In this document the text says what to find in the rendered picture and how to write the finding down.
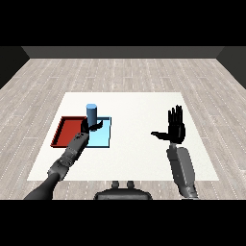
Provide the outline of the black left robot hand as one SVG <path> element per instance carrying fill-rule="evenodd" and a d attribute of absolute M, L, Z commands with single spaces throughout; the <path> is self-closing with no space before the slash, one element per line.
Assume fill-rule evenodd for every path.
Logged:
<path fill-rule="evenodd" d="M 103 122 L 100 122 L 98 124 L 88 126 L 87 119 L 85 118 L 81 123 L 81 132 L 82 133 L 89 133 L 90 131 L 97 131 L 98 129 L 101 129 L 103 127 Z"/>

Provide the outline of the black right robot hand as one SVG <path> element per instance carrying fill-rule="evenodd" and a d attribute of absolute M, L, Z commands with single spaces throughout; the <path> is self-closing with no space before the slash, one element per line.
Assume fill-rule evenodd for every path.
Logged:
<path fill-rule="evenodd" d="M 182 144 L 185 140 L 185 124 L 183 122 L 183 108 L 176 106 L 168 112 L 168 132 L 152 132 L 151 135 L 161 140 L 168 140 L 170 143 Z"/>

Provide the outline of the small blue can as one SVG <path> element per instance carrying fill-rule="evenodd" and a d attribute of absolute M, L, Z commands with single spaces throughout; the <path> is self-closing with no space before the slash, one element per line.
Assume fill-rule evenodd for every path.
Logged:
<path fill-rule="evenodd" d="M 86 105 L 86 116 L 88 126 L 93 126 L 97 123 L 97 106 L 95 104 Z"/>

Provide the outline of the shallow light blue open box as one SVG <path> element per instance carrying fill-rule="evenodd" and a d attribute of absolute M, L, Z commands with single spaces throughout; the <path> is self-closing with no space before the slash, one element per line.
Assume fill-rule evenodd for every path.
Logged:
<path fill-rule="evenodd" d="M 101 129 L 89 133 L 87 148 L 109 148 L 111 140 L 111 118 L 109 116 L 97 117 L 97 122 L 103 122 Z"/>

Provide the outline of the shallow red open box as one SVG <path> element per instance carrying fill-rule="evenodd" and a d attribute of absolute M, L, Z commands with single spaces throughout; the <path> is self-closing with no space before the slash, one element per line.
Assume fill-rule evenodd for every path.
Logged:
<path fill-rule="evenodd" d="M 73 137 L 81 131 L 85 116 L 63 116 L 50 144 L 53 148 L 66 148 Z"/>

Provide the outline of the dark grey robot body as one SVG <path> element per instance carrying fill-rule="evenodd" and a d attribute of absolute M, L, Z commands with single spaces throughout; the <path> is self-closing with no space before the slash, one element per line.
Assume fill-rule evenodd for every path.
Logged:
<path fill-rule="evenodd" d="M 152 200 L 147 191 L 135 188 L 133 181 L 127 181 L 126 188 L 119 187 L 119 181 L 113 181 L 110 189 L 97 192 L 94 200 Z"/>

